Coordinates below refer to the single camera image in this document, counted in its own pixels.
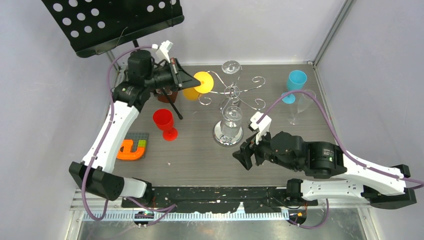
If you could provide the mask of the yellow wine glass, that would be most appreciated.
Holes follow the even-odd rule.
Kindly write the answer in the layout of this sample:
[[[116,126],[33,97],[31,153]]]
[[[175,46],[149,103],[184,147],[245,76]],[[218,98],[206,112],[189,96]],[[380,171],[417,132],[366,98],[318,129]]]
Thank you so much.
[[[183,96],[190,101],[195,101],[200,95],[209,93],[215,84],[212,75],[206,71],[195,73],[194,78],[200,82],[200,85],[182,91]]]

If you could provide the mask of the chrome wine glass rack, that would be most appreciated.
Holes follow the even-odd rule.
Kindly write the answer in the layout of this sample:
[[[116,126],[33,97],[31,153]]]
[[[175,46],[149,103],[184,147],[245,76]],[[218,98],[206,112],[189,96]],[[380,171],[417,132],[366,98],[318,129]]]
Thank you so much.
[[[225,96],[225,99],[218,107],[222,119],[214,125],[212,132],[215,142],[223,147],[233,147],[240,143],[243,138],[243,111],[240,108],[241,104],[256,111],[262,110],[266,106],[266,102],[261,98],[254,100],[256,106],[251,106],[241,99],[240,95],[242,93],[259,89],[266,83],[266,79],[262,76],[255,76],[251,81],[258,84],[258,86],[241,90],[236,82],[232,82],[229,85],[225,85],[225,89],[222,92],[212,91],[213,94]]]

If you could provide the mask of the red wine glass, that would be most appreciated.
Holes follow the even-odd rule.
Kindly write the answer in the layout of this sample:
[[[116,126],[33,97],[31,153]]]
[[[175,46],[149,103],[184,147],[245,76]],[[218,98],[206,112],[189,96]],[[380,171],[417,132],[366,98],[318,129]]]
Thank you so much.
[[[174,128],[174,117],[170,110],[158,109],[154,112],[152,119],[158,129],[162,131],[162,137],[166,141],[174,141],[178,137],[178,131]]]

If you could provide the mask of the blue wine glass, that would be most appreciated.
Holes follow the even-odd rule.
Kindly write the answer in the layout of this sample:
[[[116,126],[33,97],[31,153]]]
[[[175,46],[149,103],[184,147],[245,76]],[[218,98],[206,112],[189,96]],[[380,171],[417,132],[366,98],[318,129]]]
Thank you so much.
[[[303,88],[304,84],[307,82],[307,75],[301,70],[293,70],[288,75],[288,80],[286,82],[287,90],[300,90]],[[285,104],[293,104],[296,101],[296,96],[294,93],[289,94],[281,100]]]

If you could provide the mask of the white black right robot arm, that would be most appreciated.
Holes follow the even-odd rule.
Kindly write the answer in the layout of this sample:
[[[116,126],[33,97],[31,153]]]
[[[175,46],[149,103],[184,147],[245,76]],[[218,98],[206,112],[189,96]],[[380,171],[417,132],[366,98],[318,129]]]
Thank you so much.
[[[232,156],[246,170],[265,161],[293,172],[303,172],[310,180],[289,179],[284,198],[291,205],[320,199],[350,199],[368,202],[372,207],[396,210],[417,203],[413,189],[406,186],[407,165],[378,166],[357,158],[352,161],[341,148],[325,141],[304,141],[302,137],[279,132],[253,135]]]

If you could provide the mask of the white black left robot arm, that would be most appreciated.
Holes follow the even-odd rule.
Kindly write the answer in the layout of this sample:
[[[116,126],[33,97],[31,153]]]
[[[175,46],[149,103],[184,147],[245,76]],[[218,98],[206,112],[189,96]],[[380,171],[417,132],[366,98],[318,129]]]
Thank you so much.
[[[114,201],[134,197],[141,207],[153,202],[150,185],[141,179],[114,175],[118,151],[130,126],[157,90],[181,91],[201,85],[176,58],[156,62],[148,50],[138,49],[127,60],[127,80],[116,86],[106,120],[90,150],[80,162],[72,162],[69,173],[81,190]]]

